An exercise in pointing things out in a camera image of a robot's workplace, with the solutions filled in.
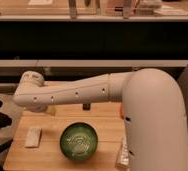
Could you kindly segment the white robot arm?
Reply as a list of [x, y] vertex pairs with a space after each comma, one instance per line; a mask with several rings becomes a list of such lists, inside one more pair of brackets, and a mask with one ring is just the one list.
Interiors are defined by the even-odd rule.
[[130, 171], [188, 171], [188, 126], [182, 91], [167, 72], [155, 68], [110, 73], [46, 86], [25, 72], [14, 102], [32, 111], [48, 105], [120, 102]]

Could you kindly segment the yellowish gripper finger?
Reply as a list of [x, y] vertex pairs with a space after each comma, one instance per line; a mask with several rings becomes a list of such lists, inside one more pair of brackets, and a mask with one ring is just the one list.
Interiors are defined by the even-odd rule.
[[54, 106], [48, 106], [46, 113], [48, 115], [55, 116], [56, 115], [56, 108]]

